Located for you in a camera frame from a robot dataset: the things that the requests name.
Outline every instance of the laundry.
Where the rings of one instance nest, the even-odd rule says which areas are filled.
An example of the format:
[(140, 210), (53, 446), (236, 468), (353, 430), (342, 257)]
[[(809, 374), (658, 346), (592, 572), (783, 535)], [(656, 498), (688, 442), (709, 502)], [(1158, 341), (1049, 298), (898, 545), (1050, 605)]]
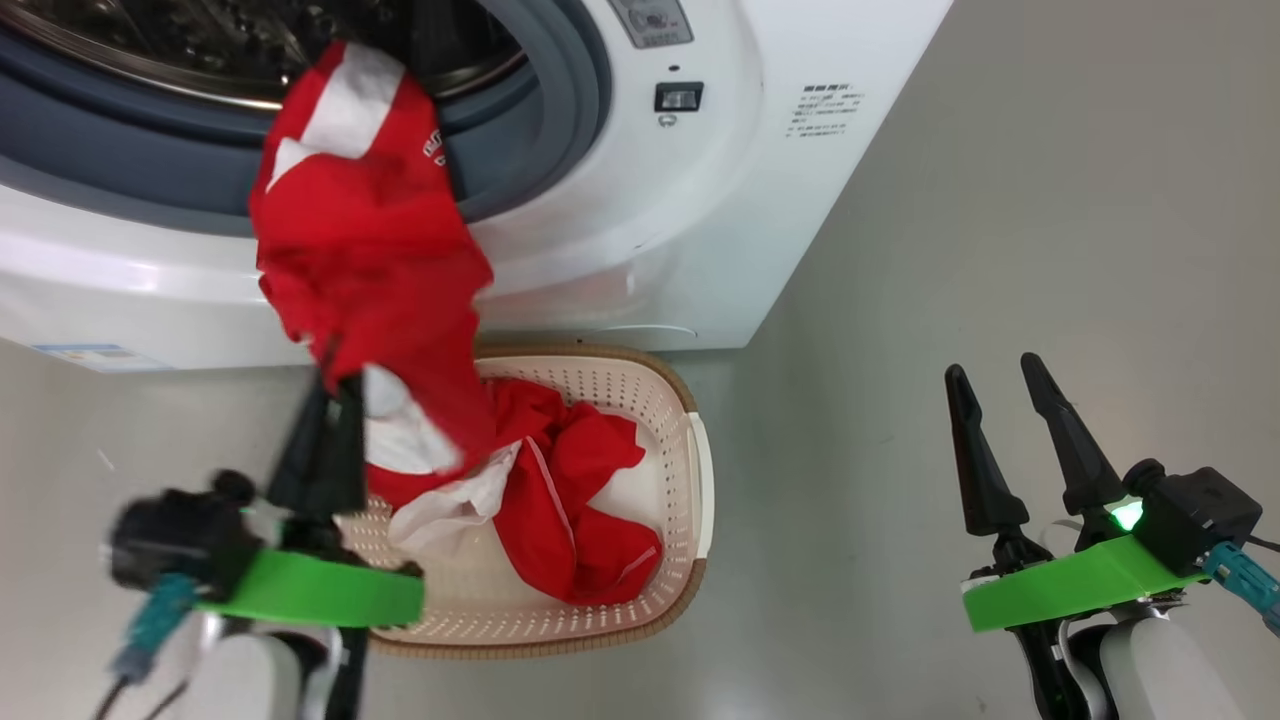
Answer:
[[(529, 585), (572, 605), (635, 600), (662, 561), (658, 533), (589, 505), (623, 468), (644, 459), (636, 424), (588, 402), (566, 406), (559, 392), (521, 379), (488, 383), (497, 445), (517, 446), (494, 527), (516, 573)], [(457, 480), (370, 468), (370, 491), (387, 498), (416, 497), (392, 516), (393, 532), (413, 534), (415, 505)], [(406, 518), (413, 511), (413, 518)], [(430, 529), (420, 529), (424, 536)]]
[(330, 388), (362, 373), (366, 475), (396, 509), (390, 542), (447, 553), (492, 516), (531, 587), (577, 605), (634, 600), (660, 539), (588, 503), (644, 457), (636, 425), (535, 383), (481, 384), (472, 301), (493, 275), (445, 163), (404, 68), (330, 46), (289, 92), (250, 200), (262, 292)]

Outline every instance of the green bracket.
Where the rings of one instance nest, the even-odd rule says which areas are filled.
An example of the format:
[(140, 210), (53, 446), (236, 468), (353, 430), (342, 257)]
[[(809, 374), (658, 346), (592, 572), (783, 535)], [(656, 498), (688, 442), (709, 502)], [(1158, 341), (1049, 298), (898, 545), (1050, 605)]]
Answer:
[(1179, 578), (1133, 536), (1036, 565), (964, 593), (975, 633), (1070, 618), (1183, 588), (1204, 575)]
[(420, 578), (262, 550), (236, 597), (198, 609), (268, 623), (379, 628), (416, 623), (425, 596)]

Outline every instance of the warning text on washing machine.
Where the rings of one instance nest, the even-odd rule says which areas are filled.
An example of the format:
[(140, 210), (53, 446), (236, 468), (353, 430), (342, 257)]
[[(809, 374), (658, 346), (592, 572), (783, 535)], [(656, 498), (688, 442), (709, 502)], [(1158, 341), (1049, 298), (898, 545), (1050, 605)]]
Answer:
[(787, 137), (845, 135), (865, 95), (849, 83), (804, 86), (791, 110)]

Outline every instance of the laundry basket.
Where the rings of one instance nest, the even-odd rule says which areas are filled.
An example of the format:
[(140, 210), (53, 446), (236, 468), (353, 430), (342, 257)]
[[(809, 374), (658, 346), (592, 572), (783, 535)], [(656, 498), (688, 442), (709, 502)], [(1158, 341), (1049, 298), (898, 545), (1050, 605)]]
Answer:
[(710, 446), (685, 383), (644, 352), (589, 345), (484, 350), (483, 378), (522, 378), (636, 421), (645, 459), (620, 470), (591, 505), (644, 523), (663, 539), (662, 564), (632, 602), (572, 606), (520, 579), (493, 523), (467, 530), (449, 559), (413, 557), (387, 542), (390, 506), (371, 497), (366, 512), (339, 519), (344, 544), (376, 568), (417, 562), (426, 607), (408, 628), (374, 632), (376, 650), (445, 659), (536, 657), (611, 647), (671, 625), (694, 600), (712, 543)]

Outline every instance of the washing machine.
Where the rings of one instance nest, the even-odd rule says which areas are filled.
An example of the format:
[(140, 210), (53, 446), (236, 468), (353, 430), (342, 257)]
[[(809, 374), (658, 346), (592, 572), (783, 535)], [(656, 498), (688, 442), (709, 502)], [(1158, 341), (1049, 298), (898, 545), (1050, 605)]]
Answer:
[(741, 347), (950, 0), (4, 0), (0, 337), (104, 372), (307, 361), (247, 197), (334, 37), (435, 99), (486, 340)]

